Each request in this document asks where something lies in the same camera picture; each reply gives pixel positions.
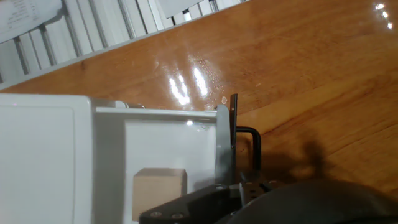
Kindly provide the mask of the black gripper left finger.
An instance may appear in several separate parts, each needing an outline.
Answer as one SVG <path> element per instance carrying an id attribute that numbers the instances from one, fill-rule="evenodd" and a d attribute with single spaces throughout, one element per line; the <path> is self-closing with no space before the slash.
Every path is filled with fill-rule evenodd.
<path id="1" fill-rule="evenodd" d="M 262 174 L 241 173 L 238 184 L 215 184 L 139 215 L 139 224 L 226 223 L 235 213 L 262 194 Z"/>

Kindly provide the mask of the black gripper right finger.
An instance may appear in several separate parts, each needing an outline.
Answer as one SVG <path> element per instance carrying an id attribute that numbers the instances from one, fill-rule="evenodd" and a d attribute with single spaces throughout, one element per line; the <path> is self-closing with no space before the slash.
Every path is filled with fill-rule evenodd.
<path id="1" fill-rule="evenodd" d="M 265 180 L 260 184 L 261 189 L 264 192 L 269 192 L 277 188 L 277 181 L 276 180 Z"/>

